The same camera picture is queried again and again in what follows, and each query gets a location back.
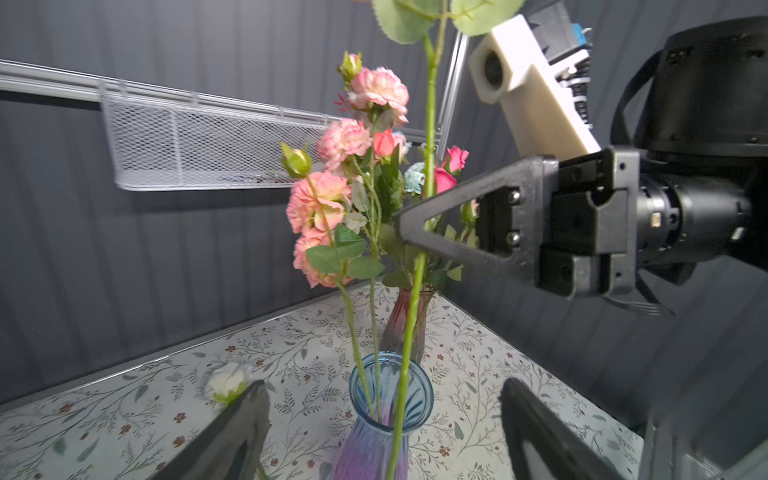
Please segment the blue purple glass vase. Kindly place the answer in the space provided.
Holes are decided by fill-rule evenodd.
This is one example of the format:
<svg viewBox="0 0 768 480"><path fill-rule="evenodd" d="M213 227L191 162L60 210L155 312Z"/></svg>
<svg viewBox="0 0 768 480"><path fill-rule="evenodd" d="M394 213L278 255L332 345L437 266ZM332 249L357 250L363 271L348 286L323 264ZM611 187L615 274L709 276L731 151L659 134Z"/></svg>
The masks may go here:
<svg viewBox="0 0 768 480"><path fill-rule="evenodd" d="M393 447L401 363L401 355L381 352L378 365L370 354L362 360L363 373L352 371L349 393L357 420L344 442L334 472L336 479L386 477ZM396 480L408 478L409 435L426 423L434 406L433 386L424 370L411 363L409 374Z"/></svg>

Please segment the red pink rose stem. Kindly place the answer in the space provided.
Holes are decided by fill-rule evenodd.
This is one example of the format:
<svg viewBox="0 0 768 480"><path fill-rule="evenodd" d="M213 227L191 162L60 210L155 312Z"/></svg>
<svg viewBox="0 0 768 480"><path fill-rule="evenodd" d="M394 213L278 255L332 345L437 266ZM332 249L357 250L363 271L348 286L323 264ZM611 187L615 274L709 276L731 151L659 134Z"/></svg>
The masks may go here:
<svg viewBox="0 0 768 480"><path fill-rule="evenodd" d="M373 138L374 157L378 160L390 158L399 148L399 142L391 130L377 132Z"/></svg>

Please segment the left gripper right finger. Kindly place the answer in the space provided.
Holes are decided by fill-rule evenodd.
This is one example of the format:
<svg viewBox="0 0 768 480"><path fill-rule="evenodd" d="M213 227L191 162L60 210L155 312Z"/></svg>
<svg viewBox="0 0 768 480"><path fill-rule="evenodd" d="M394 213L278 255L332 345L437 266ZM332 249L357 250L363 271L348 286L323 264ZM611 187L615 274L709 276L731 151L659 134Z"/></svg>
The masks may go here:
<svg viewBox="0 0 768 480"><path fill-rule="evenodd" d="M501 422L516 479L618 479L519 379L500 394Z"/></svg>

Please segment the pale blue white rose stem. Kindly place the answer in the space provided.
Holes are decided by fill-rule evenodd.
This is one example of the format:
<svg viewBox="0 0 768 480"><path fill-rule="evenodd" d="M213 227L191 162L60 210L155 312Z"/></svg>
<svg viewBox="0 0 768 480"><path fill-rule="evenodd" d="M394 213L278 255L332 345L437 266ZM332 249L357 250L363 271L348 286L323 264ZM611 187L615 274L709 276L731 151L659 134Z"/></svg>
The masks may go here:
<svg viewBox="0 0 768 480"><path fill-rule="evenodd" d="M252 369L248 365L229 362L207 377L203 396L219 405L228 406L246 390L252 376Z"/></svg>

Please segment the white spray rose stem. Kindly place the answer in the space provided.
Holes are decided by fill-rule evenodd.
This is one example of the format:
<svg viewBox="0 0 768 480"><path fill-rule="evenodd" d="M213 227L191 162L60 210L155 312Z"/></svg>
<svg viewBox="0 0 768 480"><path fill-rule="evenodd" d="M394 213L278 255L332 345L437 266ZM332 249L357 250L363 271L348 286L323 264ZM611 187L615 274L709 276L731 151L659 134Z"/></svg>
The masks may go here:
<svg viewBox="0 0 768 480"><path fill-rule="evenodd" d="M403 174L404 191L412 196L421 196L426 182L425 163L417 162L410 165Z"/></svg>

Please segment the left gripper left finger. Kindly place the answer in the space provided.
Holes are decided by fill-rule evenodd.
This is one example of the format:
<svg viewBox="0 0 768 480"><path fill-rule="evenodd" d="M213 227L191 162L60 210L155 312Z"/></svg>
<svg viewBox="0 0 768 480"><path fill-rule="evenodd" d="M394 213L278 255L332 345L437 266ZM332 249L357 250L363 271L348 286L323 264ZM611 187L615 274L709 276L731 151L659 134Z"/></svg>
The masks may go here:
<svg viewBox="0 0 768 480"><path fill-rule="evenodd" d="M259 479L261 453L270 427L269 391L251 383L155 479Z"/></svg>

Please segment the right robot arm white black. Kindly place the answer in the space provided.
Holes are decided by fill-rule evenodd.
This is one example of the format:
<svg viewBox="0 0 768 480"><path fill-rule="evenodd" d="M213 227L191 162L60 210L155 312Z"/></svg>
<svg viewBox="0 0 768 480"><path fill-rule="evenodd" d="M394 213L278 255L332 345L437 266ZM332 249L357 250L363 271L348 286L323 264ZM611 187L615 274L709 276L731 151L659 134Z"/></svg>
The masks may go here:
<svg viewBox="0 0 768 480"><path fill-rule="evenodd" d="M671 36L622 102L648 96L634 132L617 109L600 147L567 75L588 55L560 5L494 27L473 52L479 98L499 104L518 160L406 208L400 239L565 297L648 294L729 256L767 265L767 20Z"/></svg>

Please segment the peach spray rose stem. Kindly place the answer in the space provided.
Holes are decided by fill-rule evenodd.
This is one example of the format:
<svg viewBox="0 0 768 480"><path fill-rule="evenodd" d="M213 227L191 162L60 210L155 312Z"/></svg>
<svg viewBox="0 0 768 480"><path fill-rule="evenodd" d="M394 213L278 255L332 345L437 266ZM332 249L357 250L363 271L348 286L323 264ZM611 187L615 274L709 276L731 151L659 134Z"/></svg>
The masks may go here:
<svg viewBox="0 0 768 480"><path fill-rule="evenodd" d="M384 233L403 205L400 166L409 145L398 129L408 122L410 95L391 69L368 68L359 53L344 53L337 71L343 91L336 104L345 118L325 129L316 158L284 146L281 161L295 181L286 207L298 237L293 267L310 287L344 291L350 281L373 282L384 270ZM378 160L373 138L385 130L399 148Z"/></svg>

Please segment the small magenta spray stem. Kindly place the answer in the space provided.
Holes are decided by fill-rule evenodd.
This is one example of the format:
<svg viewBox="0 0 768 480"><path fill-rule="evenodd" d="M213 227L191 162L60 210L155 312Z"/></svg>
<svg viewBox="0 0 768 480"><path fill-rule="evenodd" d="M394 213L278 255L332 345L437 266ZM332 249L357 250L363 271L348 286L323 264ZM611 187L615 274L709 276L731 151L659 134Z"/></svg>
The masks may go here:
<svg viewBox="0 0 768 480"><path fill-rule="evenodd" d="M447 170L442 167L434 170L434 181L436 185L436 193L442 194L457 184L457 179Z"/></svg>

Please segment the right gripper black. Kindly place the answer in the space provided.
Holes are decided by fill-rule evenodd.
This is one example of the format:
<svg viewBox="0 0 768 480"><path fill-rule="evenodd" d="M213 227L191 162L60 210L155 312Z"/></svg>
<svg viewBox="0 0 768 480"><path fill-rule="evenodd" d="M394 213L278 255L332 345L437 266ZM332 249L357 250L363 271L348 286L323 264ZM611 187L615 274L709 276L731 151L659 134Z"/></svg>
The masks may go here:
<svg viewBox="0 0 768 480"><path fill-rule="evenodd" d="M475 247L427 231L429 220L473 200ZM653 300L644 271L682 285L701 262L755 265L756 164L618 147L560 169L551 156L525 157L404 209L395 229L408 246L516 282L537 278L537 246L522 240L545 237L538 288Z"/></svg>

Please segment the single dark pink bud stem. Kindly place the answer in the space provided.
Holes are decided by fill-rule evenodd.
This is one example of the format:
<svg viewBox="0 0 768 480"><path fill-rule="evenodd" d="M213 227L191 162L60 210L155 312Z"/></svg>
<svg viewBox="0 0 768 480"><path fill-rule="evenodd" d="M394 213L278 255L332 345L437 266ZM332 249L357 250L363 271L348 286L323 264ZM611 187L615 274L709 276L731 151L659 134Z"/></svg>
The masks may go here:
<svg viewBox="0 0 768 480"><path fill-rule="evenodd" d="M461 172L465 166L470 152L458 146L450 147L445 152L442 168L452 175Z"/></svg>

